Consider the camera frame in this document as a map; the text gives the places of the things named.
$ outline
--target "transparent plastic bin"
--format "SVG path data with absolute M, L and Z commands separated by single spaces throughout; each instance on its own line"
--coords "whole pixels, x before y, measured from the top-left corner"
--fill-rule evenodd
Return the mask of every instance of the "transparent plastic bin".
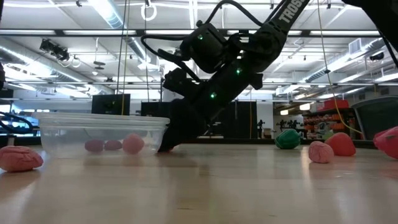
M 60 116 L 36 116 L 39 119 L 40 136 L 44 150 L 52 157 L 109 157 L 109 156 L 147 156 L 157 152 L 169 119 L 128 116 L 114 116 L 113 119 L 101 117 L 82 118 L 74 114 Z M 123 143 L 129 134 L 136 134 L 144 140 L 144 148 L 137 154 L 128 154 L 123 149 L 90 152 L 85 149 L 86 142 L 99 139 L 104 142 L 116 140 Z

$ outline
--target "pink ball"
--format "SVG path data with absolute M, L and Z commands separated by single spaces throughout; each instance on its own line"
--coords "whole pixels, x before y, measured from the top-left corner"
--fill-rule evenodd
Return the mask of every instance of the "pink ball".
M 85 149 L 89 152 L 102 152 L 104 149 L 104 141 L 99 139 L 92 139 L 85 143 Z
M 105 143 L 104 148 L 106 151 L 116 151 L 122 148 L 122 143 L 118 140 L 109 140 Z
M 346 133 L 336 133 L 325 141 L 336 156 L 353 156 L 356 153 L 353 140 Z
M 398 127 L 377 133 L 373 143 L 388 156 L 398 159 Z
M 313 162 L 329 163 L 333 160 L 335 154 L 329 145 L 320 141 L 314 141 L 310 145 L 308 156 Z
M 144 148 L 145 142 L 136 134 L 129 134 L 123 140 L 123 151 L 127 154 L 137 154 Z
M 0 149 L 0 168 L 8 172 L 22 172 L 43 165 L 35 151 L 24 146 L 6 146 Z

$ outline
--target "ceiling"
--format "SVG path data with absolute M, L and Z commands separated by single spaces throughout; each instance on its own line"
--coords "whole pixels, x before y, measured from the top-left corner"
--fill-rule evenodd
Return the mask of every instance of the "ceiling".
M 113 0 L 116 10 L 120 15 L 124 13 L 125 1 Z M 218 3 L 214 0 L 173 0 L 173 1 L 158 1 L 152 0 L 152 5 L 156 7 L 157 14 L 151 21 L 145 21 L 141 15 L 141 7 L 144 1 L 131 1 L 129 6 L 130 16 L 128 17 L 129 30 L 137 29 L 161 29 L 161 30 L 176 30 L 176 29 L 194 29 L 193 25 L 197 20 L 205 21 L 210 15 L 212 9 Z M 271 13 L 269 9 L 271 0 L 238 0 L 251 14 L 258 20 L 264 21 Z M 360 9 L 346 6 L 339 0 L 331 0 L 331 8 L 327 9 L 327 1 L 321 0 L 320 16 L 324 30 L 376 30 L 376 27 L 367 15 Z M 75 5 L 73 1 L 61 0 L 6 0 L 0 29 L 110 29 L 107 22 L 100 16 L 99 12 L 92 7 L 88 1 L 81 1 L 83 7 Z M 151 16 L 152 8 L 147 9 L 148 17 Z M 251 22 L 243 13 L 232 6 L 224 7 L 219 10 L 212 20 L 213 25 L 218 29 L 258 29 L 257 25 Z M 317 1 L 310 1 L 306 10 L 300 15 L 294 24 L 293 29 L 300 30 L 319 30 L 319 18 L 317 13 Z M 28 49 L 33 53 L 42 54 L 39 49 L 40 43 L 44 37 L 40 36 L 3 36 L 7 40 L 17 43 L 21 48 Z M 356 40 L 358 37 L 334 37 L 324 38 L 325 55 L 327 60 L 333 60 L 339 54 L 348 50 L 348 44 Z M 137 56 L 129 46 L 126 46 L 125 41 L 120 37 L 100 37 L 98 39 L 98 49 L 96 53 L 96 38 L 95 37 L 56 37 L 50 38 L 55 43 L 68 48 L 71 56 L 79 58 L 80 66 L 75 68 L 73 65 L 78 64 L 78 60 L 71 63 L 63 62 L 63 66 L 69 65 L 66 69 L 87 78 L 85 81 L 93 80 L 97 82 L 104 82 L 107 78 L 112 78 L 115 82 L 118 80 L 126 82 L 143 82 L 135 83 L 133 85 L 126 85 L 125 89 L 140 89 L 142 94 L 146 96 L 145 89 L 147 88 L 147 76 L 149 82 L 158 83 L 160 81 L 162 71 L 146 70 L 145 65 L 141 63 Z M 148 40 L 147 43 L 154 49 L 164 49 L 173 52 L 179 47 L 179 41 L 165 41 L 165 40 Z M 385 57 L 380 61 L 370 61 L 368 55 L 360 57 L 351 63 L 340 66 L 331 74 L 332 82 L 339 82 L 340 80 L 370 70 L 370 68 L 377 68 L 373 74 L 369 76 L 365 73 L 352 82 L 372 82 L 372 79 L 379 77 L 381 68 L 386 65 L 385 69 L 394 69 L 391 64 L 391 56 L 385 48 L 380 48 L 385 53 Z M 49 64 L 46 66 L 55 68 L 57 61 L 49 54 L 42 56 L 48 59 Z M 311 74 L 316 68 L 322 68 L 324 63 L 322 39 L 313 37 L 289 37 L 283 48 L 281 55 L 275 62 L 264 71 L 265 82 L 301 82 L 303 78 Z M 104 62 L 104 70 L 95 70 L 95 60 Z M 159 64 L 165 67 L 166 70 L 173 69 L 176 66 L 171 65 L 165 60 L 159 60 Z M 211 77 L 201 70 L 196 70 L 196 66 L 191 61 L 188 66 L 196 71 L 197 75 L 202 79 Z M 321 77 L 313 82 L 326 83 L 324 77 Z M 116 85 L 105 85 L 110 90 L 115 90 Z M 156 89 L 160 84 L 149 85 L 149 88 Z M 290 86 L 288 84 L 265 85 L 263 90 L 276 90 L 278 87 Z M 322 90 L 318 86 L 299 86 L 287 94 L 300 95 L 304 93 L 317 93 L 317 95 L 324 94 L 326 88 Z M 286 93 L 281 93 L 279 97 L 286 98 Z

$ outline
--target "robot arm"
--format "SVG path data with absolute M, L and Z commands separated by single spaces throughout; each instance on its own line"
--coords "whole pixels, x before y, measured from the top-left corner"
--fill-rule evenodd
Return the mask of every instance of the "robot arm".
M 273 17 L 255 34 L 233 34 L 228 40 L 209 22 L 199 21 L 198 28 L 183 39 L 181 56 L 158 50 L 161 57 L 182 67 L 165 75 L 164 88 L 184 96 L 184 99 L 172 102 L 171 122 L 159 152 L 169 151 L 203 134 L 220 111 L 248 85 L 262 88 L 261 72 L 279 56 L 289 30 L 309 1 L 282 1 L 272 13 Z M 218 6 L 225 3 L 237 6 L 236 2 L 228 0 L 221 1 Z M 249 37 L 247 44 L 240 42 L 242 36 Z M 238 59 L 240 51 L 244 53 Z M 203 71 L 215 74 L 205 82 L 193 83 L 186 78 L 190 71 L 182 66 L 182 61 L 191 58 Z

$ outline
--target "wooden tabletop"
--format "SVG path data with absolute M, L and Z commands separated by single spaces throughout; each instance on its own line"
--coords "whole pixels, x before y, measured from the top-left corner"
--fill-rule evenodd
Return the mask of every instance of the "wooden tabletop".
M 307 153 L 192 144 L 142 158 L 47 159 L 37 171 L 0 171 L 0 224 L 397 223 L 398 161 L 358 149 L 314 164 Z

